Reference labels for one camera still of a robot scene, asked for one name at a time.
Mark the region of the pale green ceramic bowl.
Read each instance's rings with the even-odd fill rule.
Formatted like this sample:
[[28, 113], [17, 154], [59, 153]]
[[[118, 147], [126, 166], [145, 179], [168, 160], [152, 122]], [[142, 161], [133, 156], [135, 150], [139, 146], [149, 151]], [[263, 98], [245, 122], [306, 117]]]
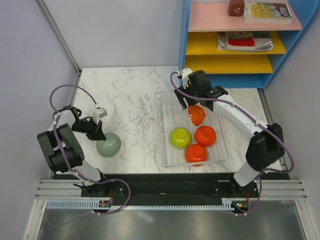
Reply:
[[121, 149], [121, 140], [114, 133], [106, 133], [105, 140], [99, 140], [96, 144], [97, 152], [103, 157], [113, 157]]

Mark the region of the orange bowl white inside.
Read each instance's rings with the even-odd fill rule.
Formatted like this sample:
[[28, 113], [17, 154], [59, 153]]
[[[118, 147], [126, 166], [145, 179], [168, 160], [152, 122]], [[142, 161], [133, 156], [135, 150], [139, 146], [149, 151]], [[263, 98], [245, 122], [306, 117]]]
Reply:
[[197, 127], [203, 123], [206, 117], [206, 113], [203, 107], [199, 105], [190, 105], [188, 106], [187, 110], [189, 118], [193, 125]]

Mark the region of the white wire dish rack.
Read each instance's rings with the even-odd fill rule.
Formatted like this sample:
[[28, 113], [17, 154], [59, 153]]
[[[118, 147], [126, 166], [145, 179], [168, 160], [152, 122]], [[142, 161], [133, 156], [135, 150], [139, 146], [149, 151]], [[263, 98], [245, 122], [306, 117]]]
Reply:
[[[157, 92], [155, 110], [157, 119], [157, 135], [159, 137], [160, 162], [163, 167], [190, 166], [185, 159], [185, 150], [178, 149], [170, 143], [170, 134], [176, 128], [185, 128], [194, 136], [197, 127], [190, 120], [187, 110], [183, 110], [176, 95], [172, 91]], [[205, 164], [222, 162], [229, 159], [229, 152], [221, 125], [220, 117], [210, 110], [205, 110], [203, 126], [209, 126], [216, 132], [216, 142], [206, 149]]]

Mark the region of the orange plastic bowl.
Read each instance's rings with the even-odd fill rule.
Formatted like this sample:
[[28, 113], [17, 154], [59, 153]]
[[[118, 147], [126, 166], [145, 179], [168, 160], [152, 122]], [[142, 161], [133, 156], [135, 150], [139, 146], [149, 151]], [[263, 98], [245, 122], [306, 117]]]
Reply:
[[216, 143], [217, 134], [212, 127], [203, 125], [197, 128], [197, 130], [195, 131], [194, 139], [198, 144], [205, 147], [210, 147]]
[[184, 157], [187, 163], [202, 163], [208, 160], [208, 153], [204, 146], [191, 144], [185, 150]]

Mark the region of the lime green plastic bowl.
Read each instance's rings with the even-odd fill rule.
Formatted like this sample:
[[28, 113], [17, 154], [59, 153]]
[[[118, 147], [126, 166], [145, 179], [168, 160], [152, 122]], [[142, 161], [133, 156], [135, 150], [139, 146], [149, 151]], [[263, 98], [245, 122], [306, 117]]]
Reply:
[[170, 133], [169, 141], [173, 147], [185, 149], [192, 142], [192, 136], [186, 128], [177, 127]]

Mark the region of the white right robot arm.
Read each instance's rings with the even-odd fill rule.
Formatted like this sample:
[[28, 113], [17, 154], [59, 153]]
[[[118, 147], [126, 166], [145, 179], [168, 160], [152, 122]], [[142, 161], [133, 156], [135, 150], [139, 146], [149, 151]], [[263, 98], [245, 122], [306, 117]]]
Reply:
[[233, 175], [229, 191], [235, 197], [247, 191], [247, 185], [258, 178], [270, 165], [285, 154], [283, 130], [277, 123], [268, 124], [244, 110], [221, 86], [213, 87], [206, 73], [185, 68], [172, 72], [171, 77], [182, 80], [174, 93], [183, 109], [200, 104], [224, 117], [249, 142], [245, 163]]

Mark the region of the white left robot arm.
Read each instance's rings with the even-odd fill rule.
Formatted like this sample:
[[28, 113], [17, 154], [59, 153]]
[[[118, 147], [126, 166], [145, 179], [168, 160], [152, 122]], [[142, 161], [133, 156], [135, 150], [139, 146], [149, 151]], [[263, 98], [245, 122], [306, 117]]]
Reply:
[[74, 133], [85, 134], [90, 141], [104, 141], [102, 118], [107, 111], [96, 106], [92, 115], [81, 118], [82, 111], [67, 105], [53, 114], [49, 129], [37, 135], [37, 141], [46, 163], [54, 173], [71, 174], [92, 186], [92, 191], [99, 197], [106, 196], [110, 185], [105, 181], [102, 172], [85, 160], [84, 151]]

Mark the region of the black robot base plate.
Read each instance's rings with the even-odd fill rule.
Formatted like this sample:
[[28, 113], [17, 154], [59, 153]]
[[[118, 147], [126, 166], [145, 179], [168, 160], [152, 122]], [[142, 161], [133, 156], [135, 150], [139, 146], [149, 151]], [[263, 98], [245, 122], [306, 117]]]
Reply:
[[258, 187], [254, 182], [240, 187], [233, 173], [162, 173], [106, 174], [113, 181], [82, 187], [81, 196], [112, 197], [118, 205], [126, 201], [148, 204], [218, 204], [223, 198], [254, 199]]

